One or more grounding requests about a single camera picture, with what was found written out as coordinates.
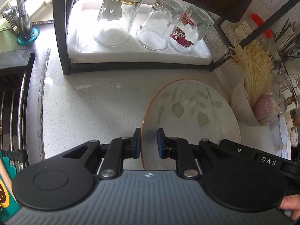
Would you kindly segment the right hand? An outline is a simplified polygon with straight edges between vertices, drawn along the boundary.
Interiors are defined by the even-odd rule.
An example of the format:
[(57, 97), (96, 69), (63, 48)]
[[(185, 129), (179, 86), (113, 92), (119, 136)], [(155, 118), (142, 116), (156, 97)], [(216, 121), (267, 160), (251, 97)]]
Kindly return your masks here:
[(291, 219), (297, 220), (300, 216), (300, 195), (289, 195), (285, 196), (280, 205), (280, 209), (292, 210)]

